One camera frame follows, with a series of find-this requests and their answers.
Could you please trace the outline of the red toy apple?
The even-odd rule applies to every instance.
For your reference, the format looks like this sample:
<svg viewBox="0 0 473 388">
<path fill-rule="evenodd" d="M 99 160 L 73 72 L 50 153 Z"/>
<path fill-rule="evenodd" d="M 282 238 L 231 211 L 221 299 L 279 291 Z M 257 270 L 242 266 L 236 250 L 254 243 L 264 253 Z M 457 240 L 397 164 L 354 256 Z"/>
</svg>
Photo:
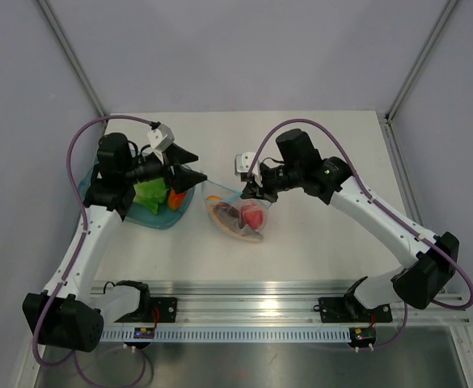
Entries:
<svg viewBox="0 0 473 388">
<path fill-rule="evenodd" d="M 264 228 L 268 209 L 259 202 L 249 202 L 240 209 L 244 223 L 254 231 Z"/>
</svg>

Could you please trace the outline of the clear zip top bag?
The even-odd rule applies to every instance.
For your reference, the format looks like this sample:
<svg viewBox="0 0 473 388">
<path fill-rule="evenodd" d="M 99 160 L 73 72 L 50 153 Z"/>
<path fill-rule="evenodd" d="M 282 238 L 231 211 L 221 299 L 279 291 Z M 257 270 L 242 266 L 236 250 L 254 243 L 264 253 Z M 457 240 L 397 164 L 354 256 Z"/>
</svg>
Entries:
<svg viewBox="0 0 473 388">
<path fill-rule="evenodd" d="M 201 195 L 209 217 L 222 232 L 248 243 L 264 240 L 269 202 L 242 199 L 241 192 L 211 180 L 201 184 Z"/>
</svg>

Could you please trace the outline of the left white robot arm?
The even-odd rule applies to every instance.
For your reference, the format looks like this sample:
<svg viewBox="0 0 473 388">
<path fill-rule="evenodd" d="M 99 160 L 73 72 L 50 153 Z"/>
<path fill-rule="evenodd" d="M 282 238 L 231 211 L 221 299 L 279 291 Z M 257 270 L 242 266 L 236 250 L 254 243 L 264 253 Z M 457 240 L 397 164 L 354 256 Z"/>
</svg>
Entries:
<svg viewBox="0 0 473 388">
<path fill-rule="evenodd" d="M 121 280 L 95 302 L 90 297 L 108 243 L 133 205 L 135 184 L 162 179 L 166 188 L 183 193 L 207 179 L 189 166 L 198 161 L 196 154 L 162 139 L 158 130 L 150 140 L 152 154 L 134 155 L 123 133 L 100 138 L 90 186 L 78 198 L 81 218 L 68 251 L 44 289 L 23 301 L 33 353 L 41 345 L 91 352 L 108 323 L 158 322 L 158 304 L 145 283 Z"/>
</svg>

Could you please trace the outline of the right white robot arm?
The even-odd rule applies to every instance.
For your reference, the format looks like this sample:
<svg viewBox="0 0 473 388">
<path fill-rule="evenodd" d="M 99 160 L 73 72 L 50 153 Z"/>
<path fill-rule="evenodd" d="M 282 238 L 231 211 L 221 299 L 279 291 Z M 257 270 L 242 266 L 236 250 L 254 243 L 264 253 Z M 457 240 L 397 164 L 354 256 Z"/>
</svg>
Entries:
<svg viewBox="0 0 473 388">
<path fill-rule="evenodd" d="M 425 309 L 455 274 L 459 240 L 450 232 L 437 235 L 381 203 L 358 183 L 348 163 L 338 157 L 322 158 L 301 129 L 282 133 L 276 144 L 282 157 L 277 167 L 264 162 L 253 166 L 252 152 L 235 156 L 235 174 L 246 184 L 244 199 L 274 203 L 280 192 L 301 188 L 351 217 L 399 262 L 394 271 L 357 280 L 344 295 L 345 313 L 362 320 L 374 308 L 392 302 Z"/>
</svg>

